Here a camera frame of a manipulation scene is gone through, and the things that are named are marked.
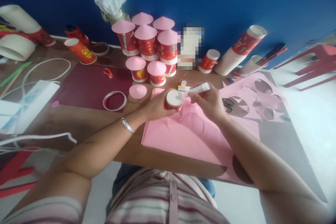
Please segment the power strip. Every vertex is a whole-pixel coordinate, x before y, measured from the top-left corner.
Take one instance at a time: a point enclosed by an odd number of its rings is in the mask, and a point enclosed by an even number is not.
[[[5,126],[0,129],[1,134],[22,134],[33,122],[35,117],[41,112],[43,107],[48,103],[51,97],[58,90],[59,85],[53,82],[39,80],[34,87],[24,96],[24,102],[22,102],[23,109],[12,116]]]

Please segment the wooden table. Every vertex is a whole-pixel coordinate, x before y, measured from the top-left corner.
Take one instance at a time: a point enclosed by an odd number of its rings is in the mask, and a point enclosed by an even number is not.
[[[71,69],[77,63],[79,63],[77,58],[63,45],[62,41],[58,41],[52,47],[45,47],[41,45],[38,46],[29,60],[33,62],[32,66],[34,66],[51,58],[63,58],[69,60],[72,63]],[[95,64],[107,65],[117,68],[126,68],[126,59],[127,58],[122,54],[121,49],[112,49],[108,56],[100,58]],[[14,61],[9,60],[7,64],[4,65],[0,70],[0,81],[3,81],[5,78],[7,78],[21,64],[22,62],[15,64]],[[27,82],[38,81],[40,79],[52,79],[61,74],[66,69],[66,67],[67,62],[65,61],[52,61],[50,63],[46,63],[37,68],[31,74]],[[25,70],[20,75],[18,80],[14,83],[12,89],[20,86],[25,73],[27,73],[27,70]],[[61,77],[59,81],[62,82],[67,75],[68,74]],[[273,81],[270,74],[266,73],[266,76],[271,81]],[[177,88],[182,80],[186,80],[188,85],[193,85],[196,82],[206,80],[212,83],[218,89],[223,88],[223,81],[227,85],[230,84],[230,82],[227,81],[223,76],[217,75],[215,73],[203,74],[197,69],[193,69],[190,71],[177,70],[175,76],[167,78],[167,82],[162,88]],[[70,132],[72,136],[78,141],[78,143],[81,143],[100,129],[147,104],[147,102],[150,100],[154,86],[149,84],[149,81],[144,83],[144,85],[148,90],[147,95],[141,100],[133,99],[129,96],[127,98],[125,109],[122,113],[65,105],[59,105],[57,108],[52,108],[50,104],[47,104],[30,125],[30,127],[26,130],[25,134],[51,135]],[[14,92],[13,94],[10,94],[8,97],[6,97],[5,100],[16,102],[19,101],[20,98],[21,93]],[[245,113],[244,110],[239,110],[237,104],[235,104],[235,107],[237,109],[233,110],[234,113],[232,113],[232,115],[243,116]],[[133,134],[130,140],[115,157],[115,161],[189,174],[214,180],[218,180],[217,176],[222,175],[226,170],[226,167],[217,164],[191,159],[189,157],[179,156],[169,152],[142,146],[140,143],[144,126],[144,124],[141,125]],[[292,123],[290,121],[285,121],[283,123],[268,121],[264,121],[262,123],[259,122],[259,130],[260,140],[281,158],[283,158],[303,178],[303,180],[308,184],[308,186],[310,186],[316,195],[321,200],[326,202],[323,191],[309,164],[307,156],[302,148]],[[2,137],[2,139],[8,138],[6,135],[0,135],[0,137]],[[66,137],[50,140],[30,140],[27,141],[27,143],[62,151],[69,151],[74,147]]]

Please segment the stool leg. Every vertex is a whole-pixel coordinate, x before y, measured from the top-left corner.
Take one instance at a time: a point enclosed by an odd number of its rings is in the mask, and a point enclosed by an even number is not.
[[[304,81],[313,79],[317,76],[329,73],[334,69],[335,69],[335,65],[332,62],[330,62],[330,64],[328,66],[325,66],[325,68],[319,68],[319,69],[317,69],[313,72],[307,73],[306,75],[304,75],[304,76],[302,76],[302,77],[300,77],[296,80],[293,80],[292,82],[289,82],[289,83],[285,84],[284,87],[289,88],[289,87],[294,86],[296,84],[299,84],[301,82],[304,82]]]
[[[309,54],[309,53],[314,53],[314,47],[312,49],[309,49],[309,50],[307,50],[307,51],[305,51],[305,52],[303,52],[303,53],[301,53],[301,54],[299,54],[299,55],[291,58],[290,60],[286,61],[285,63],[281,64],[280,66],[275,67],[274,69],[278,69],[278,68],[280,68],[280,67],[282,67],[282,66],[284,66],[284,65],[286,65],[288,63],[291,63],[292,61],[294,61],[294,60],[296,60],[298,58],[301,58],[302,56],[305,56],[305,55]]]
[[[310,85],[310,86],[305,87],[305,88],[303,88],[303,89],[300,89],[300,91],[305,91],[305,90],[307,90],[307,89],[309,89],[309,88],[313,88],[313,87],[322,85],[322,84],[324,84],[324,83],[327,83],[327,82],[329,82],[329,81],[333,81],[333,80],[336,80],[336,76],[331,77],[331,78],[329,78],[329,79],[326,79],[326,80],[324,80],[324,81],[318,82],[318,83],[316,83],[316,84],[314,84],[314,85]]]

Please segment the glue stick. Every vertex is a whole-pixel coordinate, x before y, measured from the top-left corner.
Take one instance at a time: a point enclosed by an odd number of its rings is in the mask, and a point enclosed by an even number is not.
[[[210,89],[210,86],[207,82],[203,83],[200,86],[194,87],[193,89],[190,89],[189,91],[185,92],[183,94],[184,97],[188,97],[188,93],[194,92],[194,93],[202,93],[204,91],[207,91]]]

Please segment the bracelet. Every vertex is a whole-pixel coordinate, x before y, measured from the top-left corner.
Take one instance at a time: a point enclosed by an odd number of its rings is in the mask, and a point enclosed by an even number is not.
[[[125,117],[121,118],[122,124],[124,125],[124,127],[131,132],[132,134],[134,134],[134,131],[132,130],[132,128],[130,127],[130,125],[128,124],[128,122],[125,120]]]

